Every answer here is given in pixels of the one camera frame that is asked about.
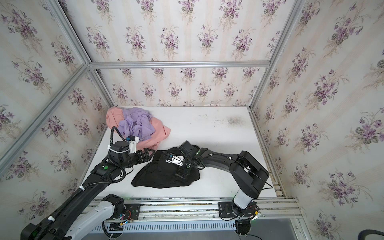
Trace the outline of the black cloth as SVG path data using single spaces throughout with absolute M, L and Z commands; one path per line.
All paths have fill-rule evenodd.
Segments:
M 200 179 L 199 170 L 192 168 L 185 178 L 176 176 L 179 166 L 167 162 L 167 157 L 181 157 L 182 153 L 177 147 L 168 150 L 157 150 L 150 163 L 146 164 L 133 178 L 133 187 L 150 187 L 156 189 L 186 187 Z

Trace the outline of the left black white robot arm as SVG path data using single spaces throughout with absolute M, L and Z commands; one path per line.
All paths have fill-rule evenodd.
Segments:
M 28 224 L 21 232 L 22 240 L 81 240 L 102 222 L 120 220 L 126 212 L 124 200 L 113 194 L 102 199 L 95 210 L 82 212 L 111 184 L 127 176 L 127 169 L 150 161 L 155 150 L 132 150 L 133 141 L 118 141 L 109 146 L 106 157 L 96 165 L 74 193 L 39 224 Z

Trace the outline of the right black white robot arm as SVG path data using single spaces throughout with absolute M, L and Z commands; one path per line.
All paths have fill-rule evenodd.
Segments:
M 273 186 L 267 183 L 270 177 L 267 169 L 249 152 L 222 154 L 199 148 L 188 141 L 181 144 L 179 150 L 183 161 L 178 167 L 177 177 L 186 179 L 193 168 L 216 168 L 230 173 L 234 178 L 239 190 L 231 202 L 219 203 L 219 217 L 222 220 L 250 220 L 257 216 L 260 211 L 253 200 L 260 196 L 262 190 L 272 189 Z

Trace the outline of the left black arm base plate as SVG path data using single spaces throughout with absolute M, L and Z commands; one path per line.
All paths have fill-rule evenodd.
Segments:
M 140 204 L 118 204 L 112 215 L 113 220 L 137 220 L 140 213 Z

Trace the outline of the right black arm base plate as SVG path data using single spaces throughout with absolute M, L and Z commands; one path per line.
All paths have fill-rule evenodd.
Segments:
M 234 202 L 219 202 L 219 217 L 225 221 L 252 219 L 260 212 L 256 202 L 250 202 L 245 209 L 241 209 Z

